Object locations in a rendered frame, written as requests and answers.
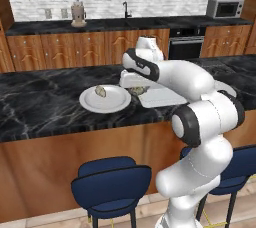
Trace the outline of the wooden kitchen island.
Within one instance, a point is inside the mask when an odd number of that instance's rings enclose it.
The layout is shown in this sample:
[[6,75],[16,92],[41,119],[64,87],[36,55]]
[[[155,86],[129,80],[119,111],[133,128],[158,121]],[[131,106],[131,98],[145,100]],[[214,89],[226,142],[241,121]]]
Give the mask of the wooden kitchen island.
[[184,146],[168,122],[1,143],[0,223],[75,209],[71,182],[87,161],[130,156],[156,174]]

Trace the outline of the grey microwave oven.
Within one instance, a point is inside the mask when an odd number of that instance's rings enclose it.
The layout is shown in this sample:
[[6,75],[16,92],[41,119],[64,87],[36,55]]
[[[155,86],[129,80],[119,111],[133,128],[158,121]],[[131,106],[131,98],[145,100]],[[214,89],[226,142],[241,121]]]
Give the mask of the grey microwave oven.
[[239,18],[244,0],[208,0],[206,15],[214,19]]

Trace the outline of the black oven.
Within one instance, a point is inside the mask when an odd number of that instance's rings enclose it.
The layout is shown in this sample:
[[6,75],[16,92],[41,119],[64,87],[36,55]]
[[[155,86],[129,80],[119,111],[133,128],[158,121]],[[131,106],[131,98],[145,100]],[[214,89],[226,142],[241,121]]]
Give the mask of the black oven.
[[188,60],[200,57],[206,29],[204,27],[171,29],[168,59]]

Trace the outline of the blue bar stool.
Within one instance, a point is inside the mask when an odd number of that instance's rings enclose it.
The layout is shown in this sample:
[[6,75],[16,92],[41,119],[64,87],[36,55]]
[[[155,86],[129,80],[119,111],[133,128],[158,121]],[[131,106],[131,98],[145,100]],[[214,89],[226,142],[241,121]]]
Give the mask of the blue bar stool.
[[138,165],[129,156],[109,157],[82,164],[71,182],[77,204],[88,213],[92,228],[99,219],[129,214],[131,228],[136,227],[135,208],[150,185],[152,170]]
[[221,173],[219,186],[210,191],[211,195],[231,195],[225,228],[229,228],[237,192],[254,174],[256,174],[256,145],[234,148],[233,158]]

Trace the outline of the wooden lower cupboards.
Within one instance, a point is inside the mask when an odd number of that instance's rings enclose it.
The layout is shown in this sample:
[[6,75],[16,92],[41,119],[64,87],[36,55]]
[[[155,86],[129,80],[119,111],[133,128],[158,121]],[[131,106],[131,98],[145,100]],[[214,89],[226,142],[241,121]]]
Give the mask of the wooden lower cupboards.
[[139,36],[153,36],[168,56],[169,29],[100,31],[8,36],[16,71],[59,69],[122,63],[123,53]]
[[256,54],[256,27],[252,25],[209,26],[200,57]]

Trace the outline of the black sink tap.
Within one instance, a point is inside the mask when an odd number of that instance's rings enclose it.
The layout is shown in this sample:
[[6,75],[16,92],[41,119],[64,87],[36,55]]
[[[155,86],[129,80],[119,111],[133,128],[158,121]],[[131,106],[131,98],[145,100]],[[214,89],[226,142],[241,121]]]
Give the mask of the black sink tap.
[[124,6],[124,8],[125,8],[125,18],[131,18],[132,17],[132,13],[130,12],[128,12],[128,3],[127,3],[127,1],[124,1],[123,3],[122,3],[122,5]]

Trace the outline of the white round plate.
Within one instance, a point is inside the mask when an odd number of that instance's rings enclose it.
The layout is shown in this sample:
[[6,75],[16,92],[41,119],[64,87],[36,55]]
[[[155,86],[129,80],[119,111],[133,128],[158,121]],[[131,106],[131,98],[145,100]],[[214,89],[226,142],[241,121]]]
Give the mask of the white round plate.
[[106,97],[100,97],[95,93],[93,86],[84,90],[79,102],[81,106],[95,113],[114,113],[125,109],[131,102],[131,95],[127,90],[115,85],[100,85],[106,90]]

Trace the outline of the pale dumpling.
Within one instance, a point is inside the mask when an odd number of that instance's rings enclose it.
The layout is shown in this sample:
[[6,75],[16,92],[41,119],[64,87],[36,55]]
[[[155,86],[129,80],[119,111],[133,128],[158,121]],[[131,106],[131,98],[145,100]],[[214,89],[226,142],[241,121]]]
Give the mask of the pale dumpling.
[[103,86],[98,85],[98,86],[95,88],[95,93],[96,93],[98,96],[100,96],[100,97],[103,97],[103,98],[106,97],[106,90],[104,89]]
[[139,96],[139,95],[142,95],[144,93],[146,93],[149,89],[149,86],[146,86],[146,87],[131,87],[131,88],[128,88],[128,92],[131,94],[131,95],[134,95],[134,96]]

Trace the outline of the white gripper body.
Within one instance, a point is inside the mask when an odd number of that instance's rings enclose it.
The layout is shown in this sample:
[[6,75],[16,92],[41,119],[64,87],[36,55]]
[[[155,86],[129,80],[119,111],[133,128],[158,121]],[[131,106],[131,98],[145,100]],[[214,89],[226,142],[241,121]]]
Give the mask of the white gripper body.
[[123,70],[120,74],[119,85],[123,88],[147,87],[155,85],[155,82],[146,79],[137,73]]

